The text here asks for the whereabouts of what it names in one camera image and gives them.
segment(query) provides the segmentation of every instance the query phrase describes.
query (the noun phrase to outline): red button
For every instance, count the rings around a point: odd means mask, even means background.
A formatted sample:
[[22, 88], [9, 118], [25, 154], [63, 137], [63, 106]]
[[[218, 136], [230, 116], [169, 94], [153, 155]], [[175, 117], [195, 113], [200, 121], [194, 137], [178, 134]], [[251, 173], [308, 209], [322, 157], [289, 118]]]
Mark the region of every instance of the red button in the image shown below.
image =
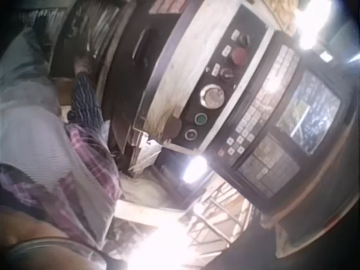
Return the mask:
[[231, 59], [234, 62], [234, 64], [237, 66], [246, 65], [248, 59], [246, 49], [241, 47], [237, 47], [233, 49], [231, 52]]

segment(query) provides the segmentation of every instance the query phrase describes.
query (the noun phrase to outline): person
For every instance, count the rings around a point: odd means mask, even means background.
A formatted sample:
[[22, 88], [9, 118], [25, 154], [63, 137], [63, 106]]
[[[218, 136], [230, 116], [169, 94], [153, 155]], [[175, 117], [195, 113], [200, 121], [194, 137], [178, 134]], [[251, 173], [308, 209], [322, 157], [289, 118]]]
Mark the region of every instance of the person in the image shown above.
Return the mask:
[[87, 59], [75, 61], [68, 123], [32, 29], [0, 63], [3, 258], [15, 269], [109, 269], [100, 250], [121, 190]]

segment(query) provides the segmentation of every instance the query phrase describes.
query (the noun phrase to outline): sleeve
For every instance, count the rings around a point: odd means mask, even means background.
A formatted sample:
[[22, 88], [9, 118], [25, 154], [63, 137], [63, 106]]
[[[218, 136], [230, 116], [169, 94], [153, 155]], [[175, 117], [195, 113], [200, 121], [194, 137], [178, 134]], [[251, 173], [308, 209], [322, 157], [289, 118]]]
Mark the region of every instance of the sleeve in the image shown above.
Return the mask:
[[67, 119], [69, 123], [101, 132], [104, 119], [102, 118], [99, 103], [96, 100], [95, 91], [91, 86], [90, 77], [86, 72], [79, 72], [76, 75], [71, 110], [67, 114]]

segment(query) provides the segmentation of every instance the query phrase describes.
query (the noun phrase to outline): hand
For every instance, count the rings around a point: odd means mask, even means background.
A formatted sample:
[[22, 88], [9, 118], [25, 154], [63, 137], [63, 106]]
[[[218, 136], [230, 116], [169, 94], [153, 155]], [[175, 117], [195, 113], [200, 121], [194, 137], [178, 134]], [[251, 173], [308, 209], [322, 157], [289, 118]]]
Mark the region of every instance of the hand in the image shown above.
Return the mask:
[[74, 63], [75, 75], [78, 75], [80, 72], [86, 72], [87, 74], [91, 73], [91, 64], [89, 58], [87, 57], [76, 57]]

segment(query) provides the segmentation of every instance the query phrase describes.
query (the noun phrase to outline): black panel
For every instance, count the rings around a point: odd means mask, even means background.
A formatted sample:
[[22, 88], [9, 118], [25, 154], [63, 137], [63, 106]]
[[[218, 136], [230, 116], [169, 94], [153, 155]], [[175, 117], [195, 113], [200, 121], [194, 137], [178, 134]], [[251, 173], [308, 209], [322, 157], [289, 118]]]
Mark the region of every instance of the black panel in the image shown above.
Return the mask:
[[[225, 31], [224, 36], [216, 47], [214, 54], [212, 55], [206, 69], [204, 70], [204, 73], [200, 77], [196, 88], [194, 89], [186, 107], [181, 114], [180, 119], [182, 121], [182, 130], [180, 131], [179, 136], [173, 140], [173, 143], [184, 146], [188, 149], [194, 149], [200, 146], [207, 133], [213, 127], [217, 117], [222, 112], [226, 103], [231, 98], [244, 72], [248, 68], [249, 63], [257, 52], [266, 30], [267, 26], [261, 19], [259, 19], [245, 6], [240, 6], [237, 14], [234, 16], [228, 29]], [[238, 41], [238, 38], [236, 38], [236, 31], [238, 31], [238, 34], [240, 34], [238, 36], [239, 38], [244, 38], [244, 43], [247, 42], [247, 35], [250, 38], [250, 43], [246, 49], [247, 60], [244, 66], [237, 66], [231, 60], [232, 51], [239, 47], [245, 47], [246, 45]], [[228, 56], [224, 57], [223, 51], [227, 46], [231, 47], [231, 51], [228, 51]], [[233, 78], [228, 80], [223, 80], [221, 78], [220, 72], [224, 68], [230, 69], [230, 71], [232, 71]], [[200, 91], [205, 86], [210, 84], [220, 86], [224, 91], [225, 101], [224, 104], [218, 109], [207, 109], [200, 104]], [[199, 113], [204, 113], [207, 115], [207, 122], [203, 125], [197, 125], [195, 123], [195, 116]], [[194, 129], [197, 131], [197, 137], [195, 140], [188, 141], [185, 139], [186, 131], [189, 129]]]
[[[279, 82], [275, 84], [276, 87], [266, 87], [265, 81], [269, 78], [274, 63], [279, 60], [278, 55], [284, 45], [289, 49], [294, 48], [289, 37], [276, 33], [250, 84], [206, 152], [214, 170], [265, 212], [291, 200], [299, 188], [311, 180], [309, 176], [319, 170], [321, 161], [331, 150], [339, 127], [343, 124], [351, 94], [341, 75], [335, 73], [329, 65], [315, 54], [300, 52], [294, 54], [301, 55], [301, 59], [291, 78], [286, 79], [291, 64], [286, 68], [283, 80], [290, 83], [285, 82], [285, 88], [281, 87], [282, 83], [278, 86]], [[265, 94], [259, 98], [263, 89], [272, 90], [272, 97], [267, 99]], [[253, 136], [250, 141], [245, 136], [238, 140], [236, 136], [242, 135], [245, 130], [243, 127], [242, 130], [239, 129], [240, 123], [245, 117], [249, 118], [249, 110], [256, 107], [256, 100], [260, 100], [261, 104], [268, 104], [270, 114], [265, 119], [261, 117], [262, 123], [258, 121], [251, 127]], [[319, 134], [318, 137], [313, 136], [317, 139], [313, 140], [315, 145], [312, 142], [313, 145], [308, 148], [311, 151], [306, 151], [306, 147], [299, 141], [296, 142], [296, 132], [292, 134], [278, 127], [282, 123], [280, 119], [284, 119], [283, 114], [289, 114], [289, 109], [286, 110], [288, 106], [299, 106], [298, 111], [307, 111], [307, 114], [300, 113], [297, 117], [297, 123], [302, 121], [300, 126], [304, 133]], [[326, 122], [326, 125], [310, 124], [319, 120], [320, 116], [320, 120]], [[244, 141], [245, 145], [239, 144], [240, 141]], [[237, 152], [240, 145], [244, 147], [241, 154]]]

